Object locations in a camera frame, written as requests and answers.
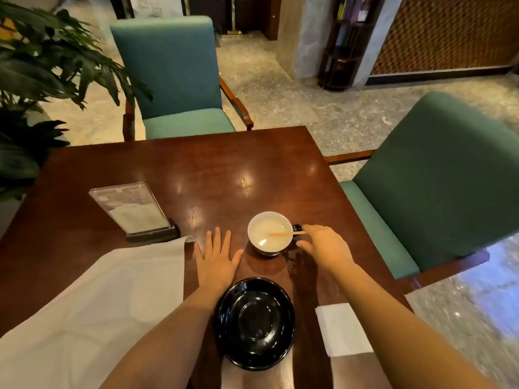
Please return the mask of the person's right hand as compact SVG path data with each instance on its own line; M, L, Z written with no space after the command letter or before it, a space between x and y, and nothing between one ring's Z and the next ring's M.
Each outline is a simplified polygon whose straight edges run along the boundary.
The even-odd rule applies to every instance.
M348 244L332 228L304 224L302 230L311 238L315 247L312 257L318 266L336 275L355 265Z

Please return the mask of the person's left hand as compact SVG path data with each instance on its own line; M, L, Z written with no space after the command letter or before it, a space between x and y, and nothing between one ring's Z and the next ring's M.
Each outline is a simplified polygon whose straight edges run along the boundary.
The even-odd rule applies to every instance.
M210 290L220 297L231 286L237 270L233 270L230 255L231 231L222 236L222 250L218 258L213 258L214 231L207 231L205 235L204 265L197 266L199 287Z

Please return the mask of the person's left forearm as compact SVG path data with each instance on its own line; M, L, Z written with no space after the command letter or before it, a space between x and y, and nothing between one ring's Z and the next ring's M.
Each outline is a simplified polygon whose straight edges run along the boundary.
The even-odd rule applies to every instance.
M100 389L185 389L226 288L200 286L122 357Z

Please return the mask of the person's right forearm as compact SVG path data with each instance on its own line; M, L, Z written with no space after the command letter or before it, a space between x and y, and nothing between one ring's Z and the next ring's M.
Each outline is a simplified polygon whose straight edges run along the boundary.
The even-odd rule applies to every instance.
M345 293L394 389L498 389L357 264L323 268Z

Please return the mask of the black glossy saucer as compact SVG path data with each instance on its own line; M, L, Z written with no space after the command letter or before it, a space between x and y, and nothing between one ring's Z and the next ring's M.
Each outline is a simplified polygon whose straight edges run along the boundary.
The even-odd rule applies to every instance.
M221 296L213 328L218 351L232 364L264 371L279 364L293 345L295 308L276 282L250 277Z

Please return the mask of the clear acrylic sign holder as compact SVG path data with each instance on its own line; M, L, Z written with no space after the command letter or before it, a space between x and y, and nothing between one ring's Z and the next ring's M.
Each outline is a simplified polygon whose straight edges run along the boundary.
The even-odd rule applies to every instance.
M129 244L148 245L181 237L178 225L165 215L146 182L94 188L89 196L125 232Z

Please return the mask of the white paper napkin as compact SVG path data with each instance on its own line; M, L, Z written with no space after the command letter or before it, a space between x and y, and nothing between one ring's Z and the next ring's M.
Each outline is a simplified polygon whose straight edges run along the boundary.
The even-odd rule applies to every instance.
M342 357L374 350L349 303L315 309L325 350L329 357Z

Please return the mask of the grey cloth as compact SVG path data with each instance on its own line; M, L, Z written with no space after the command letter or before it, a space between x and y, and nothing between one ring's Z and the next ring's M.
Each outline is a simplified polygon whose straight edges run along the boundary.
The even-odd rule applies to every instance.
M192 236L102 257L0 338L0 389L99 389L128 350L184 299Z

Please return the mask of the dark wooden shelf rack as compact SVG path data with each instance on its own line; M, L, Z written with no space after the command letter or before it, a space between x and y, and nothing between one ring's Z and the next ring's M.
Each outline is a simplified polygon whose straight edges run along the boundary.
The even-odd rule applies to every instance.
M334 0L333 24L318 73L321 88L350 89L385 0Z

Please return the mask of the green leafy potted plant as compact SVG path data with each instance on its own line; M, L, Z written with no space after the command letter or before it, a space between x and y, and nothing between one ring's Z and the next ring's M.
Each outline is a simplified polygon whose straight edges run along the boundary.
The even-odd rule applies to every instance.
M97 83L119 106L135 94L149 102L152 91L105 56L89 24L68 10L46 11L0 0L0 202L20 200L35 182L53 149L70 145L61 120L30 125L41 103L70 99L84 110L88 87Z

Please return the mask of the white framed poster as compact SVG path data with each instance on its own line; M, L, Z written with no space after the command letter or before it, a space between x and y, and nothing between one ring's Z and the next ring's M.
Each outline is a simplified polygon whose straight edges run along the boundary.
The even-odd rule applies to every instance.
M184 16L182 0L130 0L136 18Z

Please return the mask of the brown lattice screen panel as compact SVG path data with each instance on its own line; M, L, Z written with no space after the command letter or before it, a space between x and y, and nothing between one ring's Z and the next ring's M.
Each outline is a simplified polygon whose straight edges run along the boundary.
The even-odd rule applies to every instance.
M371 75L481 69L519 53L519 0L402 0Z

